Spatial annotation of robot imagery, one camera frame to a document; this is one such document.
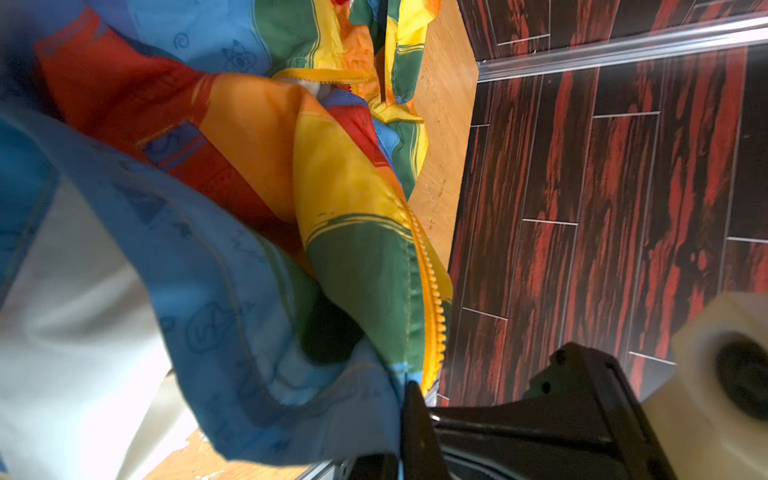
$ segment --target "yellow fabric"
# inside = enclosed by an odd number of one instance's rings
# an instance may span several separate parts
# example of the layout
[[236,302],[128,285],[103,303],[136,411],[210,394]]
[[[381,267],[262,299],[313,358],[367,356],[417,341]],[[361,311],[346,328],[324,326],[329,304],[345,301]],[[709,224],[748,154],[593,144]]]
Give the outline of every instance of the yellow fabric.
[[365,213],[409,228],[402,201],[344,129],[311,96],[305,105],[296,122],[293,178],[304,245],[346,215]]

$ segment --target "green fabric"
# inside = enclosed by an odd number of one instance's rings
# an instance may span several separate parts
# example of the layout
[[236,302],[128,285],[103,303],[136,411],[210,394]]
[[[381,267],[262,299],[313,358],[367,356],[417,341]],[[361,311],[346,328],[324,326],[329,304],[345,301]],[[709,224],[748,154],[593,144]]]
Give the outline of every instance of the green fabric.
[[421,372],[424,299],[412,237],[360,221],[322,232],[306,252],[325,294],[358,319],[384,363]]
[[399,103],[406,103],[416,92],[419,69],[422,67],[424,44],[407,45],[405,51],[395,50],[395,63],[392,66],[392,91]]
[[307,0],[256,0],[254,28],[272,55],[272,76],[285,68],[313,68],[314,51],[319,45],[315,5]]
[[400,0],[389,0],[386,4],[386,15],[395,22],[400,22]]
[[392,128],[400,137],[400,143],[392,151],[392,169],[402,184],[406,198],[410,198],[416,186],[414,159],[419,126],[410,121],[393,121],[386,126]]
[[373,51],[375,54],[378,54],[379,50],[384,48],[386,43],[385,27],[382,27],[376,21],[371,5],[368,5],[366,0],[360,0],[352,4],[352,9],[349,11],[349,21],[352,25],[365,25],[368,27],[371,33],[371,40],[373,40]]
[[282,250],[254,236],[275,273],[280,302],[307,358],[317,365],[348,360],[363,335],[357,323],[328,300],[320,285]]

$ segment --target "yellow zipper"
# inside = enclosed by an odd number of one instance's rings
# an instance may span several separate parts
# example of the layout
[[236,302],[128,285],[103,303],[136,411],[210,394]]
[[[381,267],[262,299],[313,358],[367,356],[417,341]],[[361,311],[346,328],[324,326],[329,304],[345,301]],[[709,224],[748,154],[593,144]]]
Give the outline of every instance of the yellow zipper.
[[416,257],[419,259],[419,272],[421,273],[422,294],[424,296],[425,345],[422,395],[426,396],[437,381],[442,361],[445,359],[445,316],[440,305],[440,291],[435,269],[432,268],[432,262],[424,248],[424,229],[408,204],[406,204],[406,211],[411,220],[413,243],[416,247]]
[[314,81],[321,84],[358,84],[371,78],[370,73],[353,72],[347,70],[333,70],[332,68],[286,68],[272,76],[273,79],[295,78],[297,80]]

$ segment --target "black circle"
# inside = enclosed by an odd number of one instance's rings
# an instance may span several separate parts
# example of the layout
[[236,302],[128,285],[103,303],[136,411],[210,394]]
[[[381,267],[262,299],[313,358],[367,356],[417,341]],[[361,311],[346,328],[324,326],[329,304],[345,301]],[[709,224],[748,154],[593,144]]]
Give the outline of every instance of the black circle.
[[742,412],[768,422],[768,353],[745,338],[728,343],[717,354],[717,381]]

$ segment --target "black plastic part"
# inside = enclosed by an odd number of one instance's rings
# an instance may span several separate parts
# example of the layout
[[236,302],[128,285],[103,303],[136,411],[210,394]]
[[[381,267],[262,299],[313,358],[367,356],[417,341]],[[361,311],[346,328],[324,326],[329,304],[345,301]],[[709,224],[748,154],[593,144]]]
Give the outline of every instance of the black plastic part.
[[355,460],[347,480],[397,480],[398,467],[394,455],[366,455]]
[[407,467],[403,469],[405,480],[450,480],[451,476],[442,461],[440,445],[432,429],[429,410],[424,403],[422,390],[416,382],[406,385],[401,428],[400,450],[402,463]]
[[569,343],[550,360],[520,402],[432,410],[461,478],[676,478],[614,357]]
[[717,380],[728,398],[753,419],[768,422],[768,353],[749,339],[717,354]]

